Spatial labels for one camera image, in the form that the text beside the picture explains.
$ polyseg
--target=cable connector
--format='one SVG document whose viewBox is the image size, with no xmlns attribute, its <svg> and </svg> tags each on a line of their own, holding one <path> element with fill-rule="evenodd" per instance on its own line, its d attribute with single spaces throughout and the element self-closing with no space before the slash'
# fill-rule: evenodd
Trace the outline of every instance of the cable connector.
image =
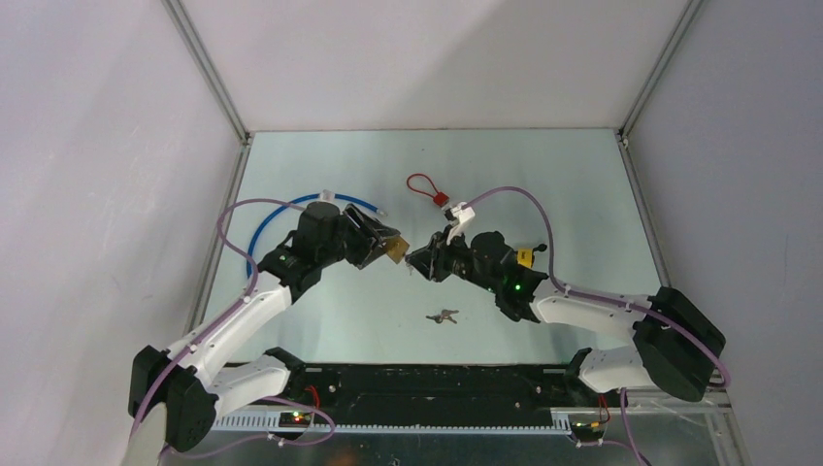
<svg viewBox="0 0 823 466">
<path fill-rule="evenodd" d="M 603 441 L 603 436 L 606 431 L 598 429 L 598 426 L 603 425 L 601 422 L 592 422 L 590 424 L 575 423 L 572 424 L 572 440 L 579 442 L 584 447 L 591 446 L 595 442 Z"/>
<path fill-rule="evenodd" d="M 458 203 L 456 206 L 445 211 L 445 219 L 451 225 L 448 230 L 448 236 L 445 239 L 447 245 L 451 244 L 451 240 L 460 236 L 469 227 L 469 223 L 475 218 L 475 210 L 467 207 L 465 202 Z"/>
<path fill-rule="evenodd" d="M 320 195 L 317 199 L 323 202 L 333 202 L 335 199 L 335 193 L 329 189 L 323 189 L 320 191 Z"/>
</svg>

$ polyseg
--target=perforated metal strip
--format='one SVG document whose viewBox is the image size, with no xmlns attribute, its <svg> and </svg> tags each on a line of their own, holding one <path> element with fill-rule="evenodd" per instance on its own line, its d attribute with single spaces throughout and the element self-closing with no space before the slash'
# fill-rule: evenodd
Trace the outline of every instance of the perforated metal strip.
<svg viewBox="0 0 823 466">
<path fill-rule="evenodd" d="M 235 431 L 235 432 L 300 432 L 302 427 L 280 427 L 280 411 L 269 410 L 244 410 L 237 411 L 228 416 L 218 419 L 212 430 Z M 394 425 L 338 425 L 339 432 L 352 434 L 556 434 L 567 435 L 571 430 L 569 416 L 562 414 L 552 414 L 553 425 L 523 427 L 523 426 L 498 426 L 498 427 L 442 427 L 442 426 L 394 426 Z M 328 431 L 328 426 L 316 425 L 311 428 L 314 432 Z"/>
</svg>

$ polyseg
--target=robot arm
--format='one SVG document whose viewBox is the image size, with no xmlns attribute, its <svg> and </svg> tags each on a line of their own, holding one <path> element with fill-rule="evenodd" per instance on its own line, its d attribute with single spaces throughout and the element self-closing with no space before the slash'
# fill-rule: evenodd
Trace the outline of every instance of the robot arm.
<svg viewBox="0 0 823 466">
<path fill-rule="evenodd" d="M 565 323 L 610 335 L 626 343 L 617 349 L 581 349 L 567 375 L 596 392 L 619 387 L 657 386 L 672 396 L 699 401 L 714 366 L 674 329 L 650 314 L 670 318 L 695 335 L 715 354 L 725 338 L 679 291 L 661 287 L 655 296 L 607 295 L 560 283 L 524 267 L 500 232 L 485 232 L 466 244 L 463 231 L 474 218 L 463 204 L 446 211 L 450 225 L 435 233 L 425 248 L 406 262 L 432 282 L 455 275 L 494 294 L 509 319 Z"/>
<path fill-rule="evenodd" d="M 232 354 L 262 325 L 288 309 L 320 280 L 325 267 L 345 260 L 358 269 L 386 254 L 400 262 L 408 243 L 400 233 L 349 205 L 315 202 L 300 215 L 298 227 L 258 264 L 259 279 L 242 306 L 229 318 L 222 313 L 204 322 L 163 351 L 141 350 L 132 366 L 129 413 L 134 416 L 149 387 L 172 362 L 187 351 L 149 402 L 164 403 L 165 441 L 177 451 L 194 448 L 214 420 L 266 396 L 282 393 L 290 371 L 288 360 L 266 351 L 255 361 L 225 368 Z M 192 342 L 214 329 L 197 345 Z"/>
</svg>

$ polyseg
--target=blue cable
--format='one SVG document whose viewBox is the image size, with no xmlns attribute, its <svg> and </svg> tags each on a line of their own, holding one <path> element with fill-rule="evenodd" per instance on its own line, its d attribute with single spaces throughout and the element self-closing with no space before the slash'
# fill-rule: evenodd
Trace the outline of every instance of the blue cable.
<svg viewBox="0 0 823 466">
<path fill-rule="evenodd" d="M 297 199 L 293 199 L 291 201 L 291 204 L 303 204 L 306 201 L 311 201 L 319 197 L 320 193 L 317 192 L 315 194 L 309 194 L 303 197 L 298 197 Z M 376 214 L 380 214 L 380 209 L 362 199 L 337 193 L 335 193 L 335 199 L 340 199 L 341 201 L 347 201 L 352 204 L 357 204 L 358 206 L 368 209 Z M 275 219 L 276 216 L 279 216 L 280 213 L 285 211 L 286 209 L 288 208 L 285 206 L 280 206 L 274 212 L 270 213 L 269 216 L 264 218 L 262 222 L 260 222 L 260 226 L 258 226 L 257 229 L 254 230 L 254 234 L 251 235 L 251 241 L 248 243 L 248 255 L 254 257 L 254 247 L 257 246 L 257 240 L 260 239 L 260 234 L 263 233 L 263 230 L 266 228 L 266 225 L 268 225 L 270 221 Z M 251 277 L 251 264 L 249 264 L 248 262 L 246 263 L 246 276 Z"/>
</svg>

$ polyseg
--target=white wall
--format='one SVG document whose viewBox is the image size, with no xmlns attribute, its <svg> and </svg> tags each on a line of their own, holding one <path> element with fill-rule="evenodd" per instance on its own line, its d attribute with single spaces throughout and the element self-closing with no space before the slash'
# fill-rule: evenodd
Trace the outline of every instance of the white wall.
<svg viewBox="0 0 823 466">
<path fill-rule="evenodd" d="M 708 2 L 631 136 L 755 465 L 819 464 L 823 3 Z"/>
<path fill-rule="evenodd" d="M 244 123 L 295 130 L 617 127 L 686 0 L 184 3 Z"/>
<path fill-rule="evenodd" d="M 239 146 L 161 2 L 0 5 L 0 462 L 117 464 Z"/>
</svg>

